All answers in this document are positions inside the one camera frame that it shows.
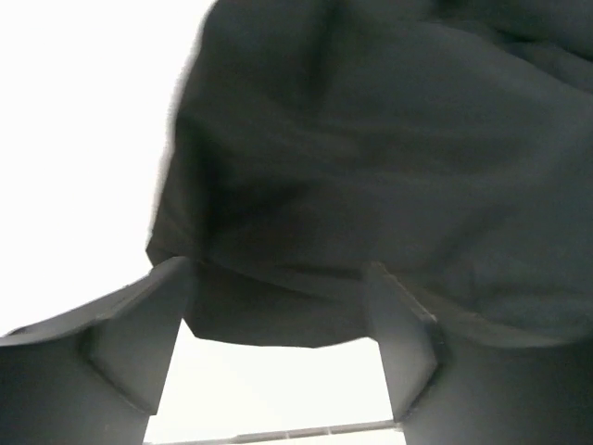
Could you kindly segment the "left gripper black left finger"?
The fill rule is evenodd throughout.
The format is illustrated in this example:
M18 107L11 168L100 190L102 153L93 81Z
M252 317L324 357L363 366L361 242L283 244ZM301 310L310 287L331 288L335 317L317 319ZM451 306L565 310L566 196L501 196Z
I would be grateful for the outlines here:
M142 443L192 293L192 263L173 258L110 295L2 337L2 443Z

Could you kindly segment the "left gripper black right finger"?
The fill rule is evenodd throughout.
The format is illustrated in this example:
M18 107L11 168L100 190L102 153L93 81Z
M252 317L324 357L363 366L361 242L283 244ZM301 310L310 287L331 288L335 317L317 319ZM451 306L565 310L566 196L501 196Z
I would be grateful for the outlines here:
M365 281L393 418L409 444L591 442L590 338L491 323L378 262Z

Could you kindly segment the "black trousers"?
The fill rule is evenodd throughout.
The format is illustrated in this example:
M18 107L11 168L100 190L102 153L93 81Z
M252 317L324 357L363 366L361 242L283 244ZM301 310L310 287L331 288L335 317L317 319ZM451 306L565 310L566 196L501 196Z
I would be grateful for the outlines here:
M588 1L219 1L149 259L191 259L196 337L371 333L367 268L554 340L592 332Z

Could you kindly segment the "aluminium front frame rail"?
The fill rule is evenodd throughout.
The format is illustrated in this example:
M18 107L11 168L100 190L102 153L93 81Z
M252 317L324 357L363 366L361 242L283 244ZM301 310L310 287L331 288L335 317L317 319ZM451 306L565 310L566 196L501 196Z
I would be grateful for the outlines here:
M316 426L285 431L268 431L242 434L227 439L199 440L197 444L251 444L275 440L317 438L323 436L366 433L382 430L399 431L400 425L393 420L384 420L339 426Z

